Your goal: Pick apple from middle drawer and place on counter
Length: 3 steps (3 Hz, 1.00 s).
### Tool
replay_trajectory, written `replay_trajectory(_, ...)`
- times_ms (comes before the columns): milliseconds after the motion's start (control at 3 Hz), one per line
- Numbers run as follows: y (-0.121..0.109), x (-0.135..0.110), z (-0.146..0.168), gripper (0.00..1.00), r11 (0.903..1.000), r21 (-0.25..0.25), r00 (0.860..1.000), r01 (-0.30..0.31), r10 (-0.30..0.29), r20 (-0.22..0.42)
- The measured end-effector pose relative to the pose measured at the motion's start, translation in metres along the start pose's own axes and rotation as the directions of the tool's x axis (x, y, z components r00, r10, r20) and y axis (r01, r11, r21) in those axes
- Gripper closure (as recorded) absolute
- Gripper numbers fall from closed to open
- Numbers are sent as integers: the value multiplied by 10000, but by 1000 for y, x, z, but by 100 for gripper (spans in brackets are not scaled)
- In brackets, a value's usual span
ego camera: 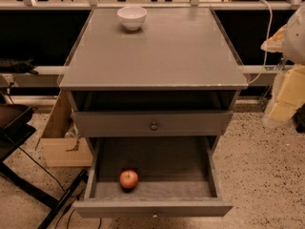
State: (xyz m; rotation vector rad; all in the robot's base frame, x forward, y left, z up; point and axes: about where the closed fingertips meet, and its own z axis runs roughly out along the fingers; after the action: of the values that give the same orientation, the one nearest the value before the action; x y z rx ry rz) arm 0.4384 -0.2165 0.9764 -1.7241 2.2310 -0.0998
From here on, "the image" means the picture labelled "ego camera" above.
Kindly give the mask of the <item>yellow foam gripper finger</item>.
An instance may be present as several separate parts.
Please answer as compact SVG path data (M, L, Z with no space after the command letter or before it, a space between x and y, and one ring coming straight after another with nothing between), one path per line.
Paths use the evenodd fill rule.
M260 49L265 52L283 52L283 38L286 26L282 26L273 36L263 42Z

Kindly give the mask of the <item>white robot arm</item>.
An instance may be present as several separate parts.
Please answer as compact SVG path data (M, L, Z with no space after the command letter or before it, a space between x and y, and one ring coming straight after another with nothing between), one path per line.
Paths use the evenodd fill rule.
M261 49L265 52L281 52L295 64L305 65L305 4L302 4Z

